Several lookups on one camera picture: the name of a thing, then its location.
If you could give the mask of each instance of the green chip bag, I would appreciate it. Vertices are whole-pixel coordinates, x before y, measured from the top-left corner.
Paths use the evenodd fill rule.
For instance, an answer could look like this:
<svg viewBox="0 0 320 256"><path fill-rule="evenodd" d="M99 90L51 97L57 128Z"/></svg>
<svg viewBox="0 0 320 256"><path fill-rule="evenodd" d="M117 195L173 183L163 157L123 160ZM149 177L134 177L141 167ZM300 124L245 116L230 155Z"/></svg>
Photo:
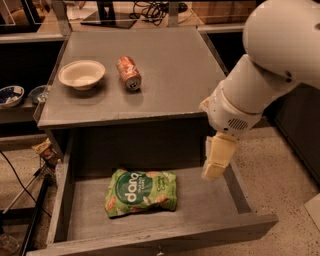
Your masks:
<svg viewBox="0 0 320 256"><path fill-rule="evenodd" d="M105 210L110 218L177 205L176 175L168 171L127 171L118 169L111 178Z"/></svg>

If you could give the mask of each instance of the red can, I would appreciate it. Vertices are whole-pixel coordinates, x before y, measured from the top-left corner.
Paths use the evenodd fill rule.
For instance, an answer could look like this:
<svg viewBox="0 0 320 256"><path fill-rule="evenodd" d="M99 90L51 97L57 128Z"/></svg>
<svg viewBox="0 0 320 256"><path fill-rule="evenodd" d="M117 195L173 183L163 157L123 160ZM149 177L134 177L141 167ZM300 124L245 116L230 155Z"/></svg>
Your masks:
<svg viewBox="0 0 320 256"><path fill-rule="evenodd" d="M141 75L134 61L123 56L117 61L117 69L120 73L122 84L130 91L135 91L141 86Z"/></svg>

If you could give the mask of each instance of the gray floor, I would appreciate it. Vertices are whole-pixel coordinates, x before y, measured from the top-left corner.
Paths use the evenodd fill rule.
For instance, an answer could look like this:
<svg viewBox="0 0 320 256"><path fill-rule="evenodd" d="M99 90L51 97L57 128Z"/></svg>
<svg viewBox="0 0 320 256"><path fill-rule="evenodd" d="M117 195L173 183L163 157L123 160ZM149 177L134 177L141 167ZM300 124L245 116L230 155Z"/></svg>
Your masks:
<svg viewBox="0 0 320 256"><path fill-rule="evenodd" d="M39 157L31 145L43 137L18 140L0 139L0 149L7 155L23 183L30 180L39 167ZM250 201L258 215L277 214L279 222L260 240L189 251L174 256L207 255L320 255L320 231L304 208L304 204L319 192L308 171L296 157L291 147L273 126L254 128L241 137L235 162L249 192ZM20 191L10 167L0 157L0 208L5 208ZM41 178L30 187L37 195ZM45 209L51 211L55 187L51 187ZM23 195L14 207L32 206ZM49 218L43 216L34 245L45 247ZM5 230L22 239L21 227Z"/></svg>

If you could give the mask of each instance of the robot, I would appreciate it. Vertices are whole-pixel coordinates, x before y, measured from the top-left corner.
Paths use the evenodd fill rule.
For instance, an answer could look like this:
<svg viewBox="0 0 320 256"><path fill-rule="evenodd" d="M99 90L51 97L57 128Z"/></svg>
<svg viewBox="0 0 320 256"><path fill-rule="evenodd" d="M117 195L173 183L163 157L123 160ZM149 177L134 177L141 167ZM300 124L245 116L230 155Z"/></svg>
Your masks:
<svg viewBox="0 0 320 256"><path fill-rule="evenodd" d="M246 54L200 104L210 126L210 153L202 177L218 179L263 110L300 83L320 89L320 1L267 0L243 30Z"/></svg>

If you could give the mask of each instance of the open drawer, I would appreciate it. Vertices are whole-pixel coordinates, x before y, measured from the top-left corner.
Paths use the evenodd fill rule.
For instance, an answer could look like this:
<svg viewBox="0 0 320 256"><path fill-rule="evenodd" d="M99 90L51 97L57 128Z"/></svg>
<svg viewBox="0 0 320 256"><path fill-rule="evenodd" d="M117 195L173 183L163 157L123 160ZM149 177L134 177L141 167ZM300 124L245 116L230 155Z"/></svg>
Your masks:
<svg viewBox="0 0 320 256"><path fill-rule="evenodd" d="M192 136L199 138L199 134L206 132L205 128L203 125L191 125L190 133L185 129L177 134L174 129L181 131L180 122L186 121L161 122L161 125L151 122L144 125L86 127L72 130L50 224L48 247L45 250L29 252L28 256L164 255L259 239L265 235L278 221L277 216L257 216L252 211L234 162L219 180L215 182L202 180L203 151L199 150L199 147L204 146L202 144L205 137L194 139ZM148 132L162 125L162 128L157 129L167 130L167 140ZM131 134L130 137L126 137L125 134L128 134L126 129L136 136ZM186 142L189 144L184 144L183 149L179 149L176 146L178 141L172 141L173 137L168 136L170 134L168 130L175 134L173 137L176 140L189 141ZM132 137L138 138L143 145L139 145L136 150L138 155L133 154L132 158L128 154L121 155L124 163L129 167L138 167L138 162L151 167L154 164L161 167L172 166L171 170L177 175L176 211L145 212L116 219L108 218L104 210L105 196L115 170L112 168L114 163L110 162L118 162L116 156L126 151L125 149L118 151L123 148L121 140L125 141L123 143L128 145L127 148L134 150L133 145L137 141ZM166 152L163 152L164 155L159 153L153 160L142 161L142 154L148 156L149 151L152 151L145 145L153 145L160 149L166 147L166 152L173 155L172 159L169 159L170 163L163 161L168 157ZM189 162L183 161L178 152L184 151L185 148L189 148L183 152L183 155L190 159ZM117 154L112 155L111 151L116 151Z"/></svg>

